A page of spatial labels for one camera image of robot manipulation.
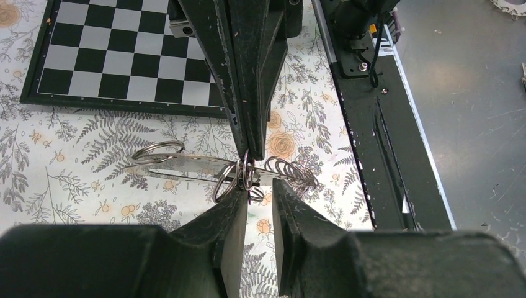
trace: floral tablecloth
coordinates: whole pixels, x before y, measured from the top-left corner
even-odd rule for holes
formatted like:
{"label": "floral tablecloth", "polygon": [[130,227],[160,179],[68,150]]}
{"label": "floral tablecloth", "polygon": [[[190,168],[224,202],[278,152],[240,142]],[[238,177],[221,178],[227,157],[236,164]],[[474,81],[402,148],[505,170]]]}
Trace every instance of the floral tablecloth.
{"label": "floral tablecloth", "polygon": [[[268,124],[267,156],[307,165],[320,181],[304,200],[346,229],[371,229],[356,164],[309,0],[289,40]],[[0,0],[0,232],[19,224],[158,224],[212,206],[209,185],[144,178],[137,149],[180,140],[187,153],[236,159],[225,120],[19,104],[44,0]],[[275,297],[272,191],[249,206],[242,297]]]}

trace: black square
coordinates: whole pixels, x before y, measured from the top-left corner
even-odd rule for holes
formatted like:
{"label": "black square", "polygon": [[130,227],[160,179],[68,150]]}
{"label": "black square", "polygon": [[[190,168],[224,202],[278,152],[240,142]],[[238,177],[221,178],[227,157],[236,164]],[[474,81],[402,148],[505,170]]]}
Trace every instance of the black square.
{"label": "black square", "polygon": [[87,9],[86,26],[111,28],[114,22],[115,8],[90,5]]}
{"label": "black square", "polygon": [[45,68],[40,78],[38,93],[67,94],[72,77],[73,71]]}
{"label": "black square", "polygon": [[89,4],[89,0],[62,0],[62,2]]}
{"label": "black square", "polygon": [[106,51],[93,50],[91,48],[79,48],[75,70],[88,71],[90,73],[102,73],[105,59]]}
{"label": "black square", "polygon": [[143,11],[139,23],[139,31],[164,34],[166,25],[166,14],[160,12]]}
{"label": "black square", "polygon": [[78,47],[81,44],[82,29],[84,26],[56,23],[51,38],[52,45],[65,45]]}
{"label": "black square", "polygon": [[100,81],[99,97],[126,99],[129,84],[129,76],[104,73]]}
{"label": "black square", "polygon": [[186,59],[184,80],[210,83],[210,70],[205,60]]}
{"label": "black square", "polygon": [[158,79],[155,92],[156,102],[168,102],[171,104],[182,103],[182,88],[184,82],[176,79]]}
{"label": "black square", "polygon": [[165,35],[163,38],[162,56],[186,58],[188,52],[188,38],[175,38],[173,35]]}
{"label": "black square", "polygon": [[117,0],[117,8],[140,11],[143,8],[143,0]]}
{"label": "black square", "polygon": [[161,56],[134,54],[131,75],[157,78],[160,60]]}
{"label": "black square", "polygon": [[208,106],[223,107],[223,99],[216,83],[210,84],[210,93],[208,94]]}
{"label": "black square", "polygon": [[108,50],[118,52],[135,52],[137,32],[113,29],[108,42]]}

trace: screw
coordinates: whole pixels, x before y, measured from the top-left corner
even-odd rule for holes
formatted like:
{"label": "screw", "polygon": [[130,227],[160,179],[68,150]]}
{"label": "screw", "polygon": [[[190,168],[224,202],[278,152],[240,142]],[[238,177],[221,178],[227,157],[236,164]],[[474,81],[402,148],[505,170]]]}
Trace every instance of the screw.
{"label": "screw", "polygon": [[369,67],[369,66],[367,65],[367,62],[361,62],[360,65],[358,65],[358,69],[359,69],[360,71],[367,71],[367,68],[368,68],[368,67]]}

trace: white square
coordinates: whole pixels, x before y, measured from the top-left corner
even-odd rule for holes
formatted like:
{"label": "white square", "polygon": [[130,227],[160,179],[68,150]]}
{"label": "white square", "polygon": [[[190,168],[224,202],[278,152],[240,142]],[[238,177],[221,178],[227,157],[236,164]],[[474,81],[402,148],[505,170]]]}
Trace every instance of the white square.
{"label": "white square", "polygon": [[60,2],[60,8],[58,9],[56,22],[73,25],[84,25],[86,22],[87,8],[88,5],[85,4]]}
{"label": "white square", "polygon": [[184,81],[186,58],[161,56],[159,79],[178,79]]}
{"label": "white square", "polygon": [[107,51],[103,73],[129,76],[132,73],[133,53]]}
{"label": "white square", "polygon": [[205,54],[203,53],[203,50],[201,50],[201,46],[195,37],[188,38],[188,52],[186,54],[186,58],[199,60],[205,59]]}
{"label": "white square", "polygon": [[111,33],[112,29],[109,28],[84,26],[79,47],[107,50]]}
{"label": "white square", "polygon": [[50,45],[46,53],[44,68],[53,70],[74,70],[79,48]]}
{"label": "white square", "polygon": [[168,13],[168,0],[143,0],[142,10]]}
{"label": "white square", "polygon": [[117,0],[89,0],[89,4],[116,7]]}
{"label": "white square", "polygon": [[154,102],[156,90],[157,78],[131,76],[126,99],[130,101]]}
{"label": "white square", "polygon": [[163,37],[163,34],[137,32],[135,53],[159,56],[163,50]]}
{"label": "white square", "polygon": [[164,34],[165,35],[174,35],[172,33],[172,30],[170,30],[170,19],[168,18],[168,15],[166,15],[166,22],[164,23]]}
{"label": "white square", "polygon": [[88,73],[85,71],[74,71],[69,85],[71,96],[99,97],[100,81],[102,73]]}
{"label": "white square", "polygon": [[208,106],[210,83],[184,81],[182,104],[189,106]]}
{"label": "white square", "polygon": [[139,22],[141,21],[141,12],[129,9],[115,10],[113,29],[139,31]]}

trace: chessboard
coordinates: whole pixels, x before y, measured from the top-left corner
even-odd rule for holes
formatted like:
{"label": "chessboard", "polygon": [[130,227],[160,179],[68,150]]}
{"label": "chessboard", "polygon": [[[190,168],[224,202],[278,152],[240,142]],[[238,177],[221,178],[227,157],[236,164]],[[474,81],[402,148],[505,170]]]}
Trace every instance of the chessboard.
{"label": "chessboard", "polygon": [[168,0],[49,0],[23,103],[226,117],[193,37]]}

